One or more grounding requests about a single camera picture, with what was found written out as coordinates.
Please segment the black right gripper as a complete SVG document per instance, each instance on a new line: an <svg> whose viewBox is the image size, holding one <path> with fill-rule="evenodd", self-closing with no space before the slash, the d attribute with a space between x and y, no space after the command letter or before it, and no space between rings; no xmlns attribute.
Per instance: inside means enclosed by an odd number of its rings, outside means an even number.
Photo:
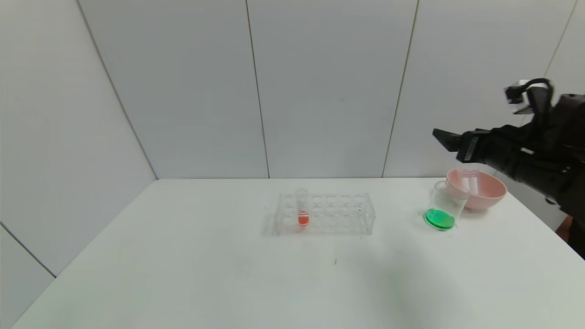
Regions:
<svg viewBox="0 0 585 329"><path fill-rule="evenodd" d="M462 163L480 163L506 176L526 176L528 154L519 127L504 125L491 130L468 131L462 135L434 128L432 136L448 152L457 152Z"/></svg>

